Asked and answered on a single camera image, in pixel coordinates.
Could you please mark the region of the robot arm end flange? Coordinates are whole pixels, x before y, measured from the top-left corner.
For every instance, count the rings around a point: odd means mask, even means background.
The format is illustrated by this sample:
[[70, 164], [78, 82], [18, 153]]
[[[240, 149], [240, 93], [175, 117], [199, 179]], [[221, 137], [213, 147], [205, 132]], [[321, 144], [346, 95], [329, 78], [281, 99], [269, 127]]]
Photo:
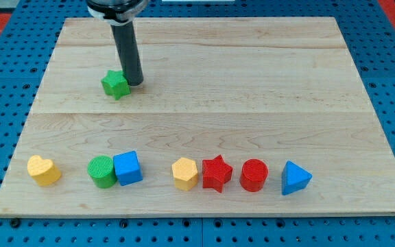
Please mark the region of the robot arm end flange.
[[86, 0], [88, 12], [114, 26], [132, 22], [147, 7], [148, 0]]

